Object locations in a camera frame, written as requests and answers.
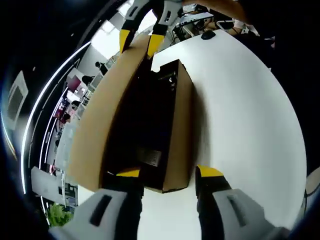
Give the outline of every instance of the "open cardboard box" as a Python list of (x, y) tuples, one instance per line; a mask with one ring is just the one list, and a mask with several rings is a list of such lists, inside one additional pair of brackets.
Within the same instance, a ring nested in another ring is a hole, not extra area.
[(135, 39), (107, 72), (74, 135), (67, 174), (91, 191), (132, 167), (154, 191), (188, 186), (193, 84), (179, 60), (143, 68), (149, 38)]

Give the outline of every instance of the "table surface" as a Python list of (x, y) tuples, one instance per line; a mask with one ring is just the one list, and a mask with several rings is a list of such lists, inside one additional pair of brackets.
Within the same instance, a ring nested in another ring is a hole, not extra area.
[[(223, 172), (264, 208), (275, 226), (291, 229), (306, 186), (302, 131), (284, 90), (268, 68), (222, 30), (156, 54), (152, 70), (180, 59), (196, 92), (198, 164)], [(79, 186), (81, 204), (92, 193)], [(160, 194), (145, 189), (139, 240), (201, 239), (194, 177), (189, 187)]]

